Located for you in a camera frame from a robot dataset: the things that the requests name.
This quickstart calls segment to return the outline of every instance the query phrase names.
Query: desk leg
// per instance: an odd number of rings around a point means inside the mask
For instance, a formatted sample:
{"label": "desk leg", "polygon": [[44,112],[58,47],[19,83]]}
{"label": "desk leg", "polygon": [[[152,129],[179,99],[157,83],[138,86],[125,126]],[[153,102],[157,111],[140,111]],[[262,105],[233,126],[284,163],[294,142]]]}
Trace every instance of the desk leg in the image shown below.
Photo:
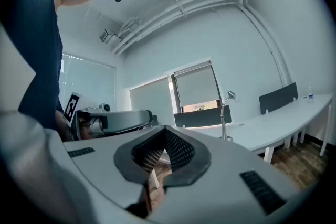
{"label": "desk leg", "polygon": [[303,127],[303,129],[301,131],[301,138],[300,138],[300,143],[301,144],[304,142],[305,134],[306,134],[306,127]]}
{"label": "desk leg", "polygon": [[152,183],[154,184],[155,188],[158,188],[160,186],[159,181],[158,181],[157,176],[156,176],[156,172],[155,172],[154,169],[151,172],[151,180],[152,180]]}
{"label": "desk leg", "polygon": [[290,147],[290,139],[291,139],[291,135],[289,135],[286,139],[285,139],[285,150],[289,150]]}
{"label": "desk leg", "polygon": [[298,142],[299,137],[299,131],[297,131],[293,136],[293,145],[296,146],[296,143]]}
{"label": "desk leg", "polygon": [[265,157],[264,157],[264,161],[266,163],[271,163],[272,156],[273,156],[273,150],[274,150],[273,146],[269,146],[266,148]]}
{"label": "desk leg", "polygon": [[327,128],[325,129],[323,145],[322,145],[321,152],[320,152],[321,157],[324,155],[324,151],[326,150],[325,147],[327,146],[327,142],[328,142],[328,136],[329,136],[329,133],[330,133],[330,125],[331,125],[331,102],[328,105]]}

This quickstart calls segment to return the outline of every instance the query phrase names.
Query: baseboard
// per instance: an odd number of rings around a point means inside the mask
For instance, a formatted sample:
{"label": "baseboard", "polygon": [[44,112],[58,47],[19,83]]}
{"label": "baseboard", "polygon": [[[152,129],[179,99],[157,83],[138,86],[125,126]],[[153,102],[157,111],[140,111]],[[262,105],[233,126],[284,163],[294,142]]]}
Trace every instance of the baseboard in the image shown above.
{"label": "baseboard", "polygon": [[[309,134],[305,134],[304,139],[308,140],[310,142],[313,142],[314,144],[317,144],[319,146],[323,145],[323,140],[320,140],[320,139],[318,139],[314,136],[311,136]],[[326,150],[335,153],[336,152],[336,146],[327,143]]]}

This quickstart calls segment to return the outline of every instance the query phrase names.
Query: roller blind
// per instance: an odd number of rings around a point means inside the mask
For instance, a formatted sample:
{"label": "roller blind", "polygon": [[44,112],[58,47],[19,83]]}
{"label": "roller blind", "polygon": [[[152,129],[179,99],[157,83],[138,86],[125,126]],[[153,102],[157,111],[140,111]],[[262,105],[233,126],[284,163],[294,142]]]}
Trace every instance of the roller blind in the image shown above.
{"label": "roller blind", "polygon": [[175,73],[180,105],[199,104],[219,99],[211,65]]}
{"label": "roller blind", "polygon": [[150,110],[159,125],[175,125],[168,77],[130,90],[130,96],[133,110]]}
{"label": "roller blind", "polygon": [[59,98],[63,109],[72,92],[82,94],[98,104],[106,103],[115,111],[116,69],[74,56],[63,55],[59,78]]}

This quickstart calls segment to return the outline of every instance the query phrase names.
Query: white wall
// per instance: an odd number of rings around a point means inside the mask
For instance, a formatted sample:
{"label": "white wall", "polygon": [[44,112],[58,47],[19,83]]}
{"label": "white wall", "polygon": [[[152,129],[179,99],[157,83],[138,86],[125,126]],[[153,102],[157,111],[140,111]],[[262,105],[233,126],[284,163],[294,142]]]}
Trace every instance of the white wall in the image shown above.
{"label": "white wall", "polygon": [[104,28],[117,31],[120,26],[109,22],[106,18],[106,22],[98,22],[96,20],[97,13],[91,10],[86,15],[87,10],[87,6],[80,5],[61,7],[57,11],[63,52],[116,67],[115,101],[118,111],[125,110],[126,92],[123,87],[123,56],[117,57],[112,54],[109,47],[99,39],[99,33]]}
{"label": "white wall", "polygon": [[190,14],[148,35],[125,53],[126,87],[191,62],[211,59],[222,99],[228,90],[240,99],[229,104],[235,121],[259,115],[258,97],[281,88],[268,47],[236,7]]}
{"label": "white wall", "polygon": [[[249,0],[281,43],[299,95],[336,92],[336,36],[324,0]],[[322,137],[326,111],[311,125],[309,134]],[[336,144],[336,135],[329,139]]]}

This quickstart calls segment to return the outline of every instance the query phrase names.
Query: water bottle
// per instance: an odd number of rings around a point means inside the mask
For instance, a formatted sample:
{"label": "water bottle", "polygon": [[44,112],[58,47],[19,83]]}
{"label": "water bottle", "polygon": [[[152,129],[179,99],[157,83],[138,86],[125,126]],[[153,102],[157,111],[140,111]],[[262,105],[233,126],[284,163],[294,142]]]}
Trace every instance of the water bottle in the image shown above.
{"label": "water bottle", "polygon": [[314,95],[311,91],[311,87],[308,88],[308,103],[313,104],[314,103]]}

